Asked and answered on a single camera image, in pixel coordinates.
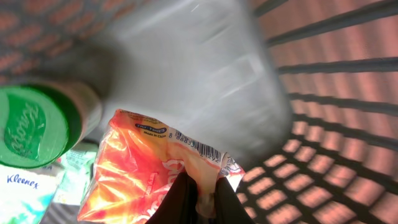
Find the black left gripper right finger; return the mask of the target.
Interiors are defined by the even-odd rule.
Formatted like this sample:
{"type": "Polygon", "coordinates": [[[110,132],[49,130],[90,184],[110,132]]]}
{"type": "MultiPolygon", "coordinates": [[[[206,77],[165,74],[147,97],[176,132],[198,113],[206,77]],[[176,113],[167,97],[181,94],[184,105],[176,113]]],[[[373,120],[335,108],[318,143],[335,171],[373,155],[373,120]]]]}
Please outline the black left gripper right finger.
{"type": "Polygon", "coordinates": [[[216,182],[215,210],[217,224],[254,224],[226,177],[216,182]]]}

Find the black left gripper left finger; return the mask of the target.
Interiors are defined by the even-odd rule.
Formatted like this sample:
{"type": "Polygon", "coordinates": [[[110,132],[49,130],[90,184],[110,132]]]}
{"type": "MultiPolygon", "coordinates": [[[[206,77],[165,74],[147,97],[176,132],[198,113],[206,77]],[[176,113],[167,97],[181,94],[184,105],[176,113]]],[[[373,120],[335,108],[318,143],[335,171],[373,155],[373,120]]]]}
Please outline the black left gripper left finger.
{"type": "Polygon", "coordinates": [[[179,173],[159,208],[146,224],[192,224],[197,222],[198,190],[186,173],[179,173]]]}

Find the orange tissue pack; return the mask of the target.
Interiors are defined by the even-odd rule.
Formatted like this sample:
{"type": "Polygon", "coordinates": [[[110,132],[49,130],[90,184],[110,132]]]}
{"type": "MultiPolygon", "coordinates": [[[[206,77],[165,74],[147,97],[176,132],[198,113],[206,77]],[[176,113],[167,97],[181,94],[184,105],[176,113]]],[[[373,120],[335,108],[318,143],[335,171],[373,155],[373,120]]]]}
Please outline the orange tissue pack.
{"type": "Polygon", "coordinates": [[[226,152],[200,143],[163,122],[117,110],[109,120],[94,163],[94,179],[80,207],[79,221],[145,223],[160,208],[181,173],[197,185],[193,209],[215,217],[216,182],[233,190],[245,171],[226,152]]]}

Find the teal snack packet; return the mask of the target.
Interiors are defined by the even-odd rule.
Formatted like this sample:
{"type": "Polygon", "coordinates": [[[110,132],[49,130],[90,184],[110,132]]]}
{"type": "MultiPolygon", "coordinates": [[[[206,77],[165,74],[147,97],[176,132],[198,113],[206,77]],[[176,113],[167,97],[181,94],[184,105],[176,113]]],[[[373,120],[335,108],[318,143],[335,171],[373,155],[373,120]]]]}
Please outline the teal snack packet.
{"type": "Polygon", "coordinates": [[[95,157],[95,151],[71,150],[57,159],[65,172],[53,198],[55,203],[80,206],[90,186],[95,157]]]}

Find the green tissue pack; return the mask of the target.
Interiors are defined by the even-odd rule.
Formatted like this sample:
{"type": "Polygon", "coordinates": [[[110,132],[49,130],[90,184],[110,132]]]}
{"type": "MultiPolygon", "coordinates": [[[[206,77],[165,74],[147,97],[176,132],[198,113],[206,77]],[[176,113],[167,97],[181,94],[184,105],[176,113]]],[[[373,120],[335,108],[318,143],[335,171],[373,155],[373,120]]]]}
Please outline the green tissue pack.
{"type": "Polygon", "coordinates": [[[57,165],[38,169],[1,166],[1,223],[40,223],[64,174],[64,168],[57,165]]]}

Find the green lid jar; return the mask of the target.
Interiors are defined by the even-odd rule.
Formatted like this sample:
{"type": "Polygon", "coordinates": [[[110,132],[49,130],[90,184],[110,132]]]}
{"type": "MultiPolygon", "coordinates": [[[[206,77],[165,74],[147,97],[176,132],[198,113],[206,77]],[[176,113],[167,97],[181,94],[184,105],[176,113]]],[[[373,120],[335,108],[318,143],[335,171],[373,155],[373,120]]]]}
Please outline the green lid jar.
{"type": "Polygon", "coordinates": [[[97,93],[81,82],[1,87],[1,164],[33,169],[54,162],[97,127],[97,93]]]}

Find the grey plastic mesh basket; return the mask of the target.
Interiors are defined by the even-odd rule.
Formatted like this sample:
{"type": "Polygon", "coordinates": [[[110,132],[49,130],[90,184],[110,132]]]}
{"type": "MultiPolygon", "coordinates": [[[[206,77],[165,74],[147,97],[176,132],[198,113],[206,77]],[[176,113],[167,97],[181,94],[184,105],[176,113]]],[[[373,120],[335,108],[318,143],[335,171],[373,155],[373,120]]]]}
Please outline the grey plastic mesh basket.
{"type": "Polygon", "coordinates": [[[229,152],[255,223],[397,222],[397,2],[2,1],[1,85],[79,80],[104,110],[229,152]]]}

